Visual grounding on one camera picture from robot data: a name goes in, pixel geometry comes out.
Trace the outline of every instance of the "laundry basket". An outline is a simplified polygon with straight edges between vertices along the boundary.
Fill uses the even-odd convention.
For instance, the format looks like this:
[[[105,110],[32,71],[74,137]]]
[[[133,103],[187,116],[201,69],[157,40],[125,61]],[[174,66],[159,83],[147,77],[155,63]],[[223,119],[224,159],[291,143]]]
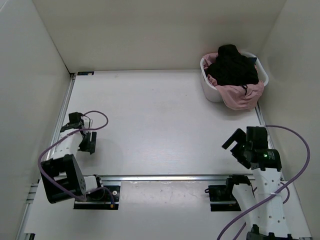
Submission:
[[[266,74],[266,71],[264,70],[264,68],[262,67],[259,59],[254,54],[247,51],[242,51],[241,54],[248,58],[256,58],[255,66],[258,69],[258,78],[260,81],[263,82],[264,86],[267,86],[269,82],[269,77]],[[201,79],[201,85],[204,91],[204,95],[210,102],[214,102],[214,103],[223,102],[223,99],[220,93],[218,92],[218,90],[208,81],[208,78],[204,70],[204,61],[205,59],[203,58],[200,61],[201,73],[203,76],[203,80]]]

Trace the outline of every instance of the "pink clothing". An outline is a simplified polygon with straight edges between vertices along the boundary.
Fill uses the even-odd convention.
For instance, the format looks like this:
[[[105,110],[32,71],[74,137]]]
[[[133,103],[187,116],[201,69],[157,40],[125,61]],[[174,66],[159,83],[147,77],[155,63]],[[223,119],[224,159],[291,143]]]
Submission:
[[[203,56],[203,69],[206,70],[209,65],[213,64],[216,61],[217,56],[217,52]],[[215,80],[211,75],[208,75],[207,79],[209,83],[218,90],[225,105],[233,110],[254,109],[265,88],[262,81],[259,81],[258,84],[248,84],[247,90],[244,90],[241,86],[220,86],[217,84],[217,80]]]

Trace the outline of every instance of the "purple cable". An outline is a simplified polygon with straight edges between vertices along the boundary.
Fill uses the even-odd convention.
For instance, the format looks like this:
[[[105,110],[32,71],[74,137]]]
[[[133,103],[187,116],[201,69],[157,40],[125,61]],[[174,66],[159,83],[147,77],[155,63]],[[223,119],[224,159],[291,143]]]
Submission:
[[[97,128],[82,128],[82,129],[77,129],[77,130],[74,130],[70,133],[68,133],[66,136],[64,136],[63,138],[61,138],[60,140],[58,140],[56,143],[52,144],[51,146],[49,146],[47,149],[45,149],[39,156],[38,158],[38,161],[37,161],[37,164],[38,164],[38,168],[41,172],[41,174],[46,178],[48,179],[48,181],[50,183],[52,183],[54,186],[56,186],[58,189],[60,189],[61,191],[63,191],[64,193],[68,194],[70,197],[74,198],[75,200],[79,201],[79,202],[85,202],[87,200],[86,198],[86,195],[84,195],[84,197],[80,197],[80,196],[77,196],[77,195],[74,195],[71,191],[65,189],[63,186],[61,186],[60,184],[58,184],[53,178],[51,178],[46,172],[45,170],[42,168],[41,166],[41,159],[43,158],[43,156],[52,148],[54,148],[55,146],[57,146],[58,144],[62,143],[66,138],[70,137],[71,135],[75,134],[75,133],[78,133],[78,132],[81,132],[81,131],[95,131],[95,130],[99,130],[99,129],[102,129],[104,128],[105,126],[108,125],[109,123],[109,119],[107,117],[107,115],[105,115],[103,112],[101,111],[98,111],[98,110],[92,110],[92,111],[88,111],[86,112],[84,115],[87,115],[87,114],[90,114],[90,113],[98,113],[98,114],[101,114],[105,117],[106,119],[106,123],[100,127],[97,127]],[[110,198],[111,198],[111,203],[112,204],[115,204],[115,200],[114,200],[114,197],[111,193],[111,191],[107,188],[107,187],[98,187],[92,191],[90,191],[90,193],[94,193],[98,190],[101,190],[101,189],[104,189],[106,190],[109,195],[110,195]]]
[[[286,202],[288,202],[288,200],[290,198],[290,190],[288,187],[286,187],[286,191],[287,191],[287,195],[286,195],[285,200],[282,202],[282,204],[285,204]],[[245,222],[232,240],[237,240],[237,238],[240,236],[240,234],[242,233],[242,231],[245,229],[246,226],[247,226],[247,223]]]
[[[274,193],[278,194],[280,193],[283,189],[285,189],[286,187],[288,187],[288,185],[290,185],[292,182],[294,182],[297,178],[299,178],[301,176],[301,174],[306,170],[306,168],[309,165],[310,162],[310,148],[308,143],[306,142],[306,140],[296,131],[285,127],[285,126],[279,126],[279,125],[266,125],[267,128],[278,128],[278,129],[285,129],[293,134],[295,134],[296,136],[298,136],[302,142],[305,145],[306,148],[306,160],[305,163],[302,167],[302,169],[293,177],[291,178],[287,183],[283,184],[283,186],[281,186],[280,188],[278,188]],[[267,198],[265,198],[264,200],[262,200],[261,202],[257,203],[256,205],[253,205],[252,207],[248,208],[247,210],[243,211],[242,213],[240,213],[238,216],[236,216],[234,219],[232,219],[220,232],[220,234],[217,237],[217,240],[220,240],[223,236],[223,234],[228,230],[228,228],[231,227],[232,224],[234,224],[236,221],[238,221],[240,218],[242,218],[244,215],[250,213],[251,211],[255,210],[256,208],[260,207],[262,204],[265,204],[266,202],[268,202],[269,200],[273,199],[276,195],[270,195]]]

